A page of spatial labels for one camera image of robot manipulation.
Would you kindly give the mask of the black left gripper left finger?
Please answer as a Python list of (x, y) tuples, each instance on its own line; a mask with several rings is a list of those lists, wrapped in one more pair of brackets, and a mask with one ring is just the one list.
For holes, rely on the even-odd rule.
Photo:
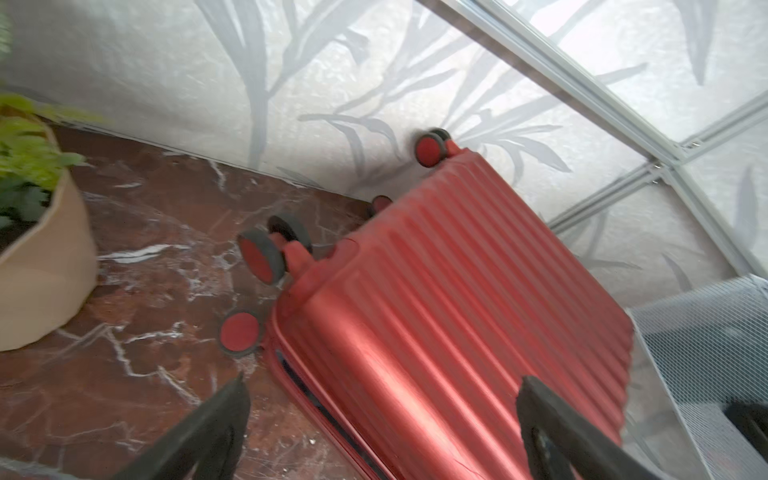
[(243, 451), (250, 397), (242, 375), (166, 432), (115, 479), (231, 479)]

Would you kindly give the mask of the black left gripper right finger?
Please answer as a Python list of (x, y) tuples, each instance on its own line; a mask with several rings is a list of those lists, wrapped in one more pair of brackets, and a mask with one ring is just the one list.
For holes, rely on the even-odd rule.
[(656, 479), (534, 376), (517, 396), (521, 438), (534, 479)]

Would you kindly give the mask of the red hard-shell suitcase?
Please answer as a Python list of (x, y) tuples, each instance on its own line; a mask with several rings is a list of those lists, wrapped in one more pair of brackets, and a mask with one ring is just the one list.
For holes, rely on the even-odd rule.
[(415, 156), (429, 176), (323, 257), (289, 215), (238, 235), (284, 284), (273, 375), (365, 479), (534, 479), (525, 376), (621, 448), (629, 316), (480, 154), (433, 129)]

